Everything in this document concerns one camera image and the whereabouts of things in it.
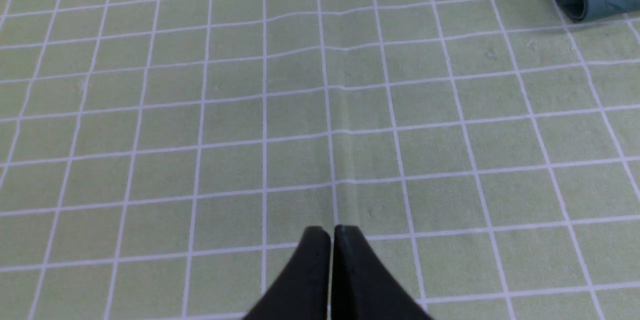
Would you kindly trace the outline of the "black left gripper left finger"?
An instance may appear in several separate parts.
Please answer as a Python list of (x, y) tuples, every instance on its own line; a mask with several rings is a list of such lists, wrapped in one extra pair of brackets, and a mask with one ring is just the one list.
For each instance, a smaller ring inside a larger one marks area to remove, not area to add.
[(328, 313), (331, 242), (309, 226), (273, 284), (244, 319), (325, 319)]

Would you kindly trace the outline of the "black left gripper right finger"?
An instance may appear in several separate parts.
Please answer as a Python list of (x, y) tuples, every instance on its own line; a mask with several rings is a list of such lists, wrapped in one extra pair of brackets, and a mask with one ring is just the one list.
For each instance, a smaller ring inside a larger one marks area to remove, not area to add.
[(377, 257), (361, 229), (334, 228), (332, 319), (431, 319)]

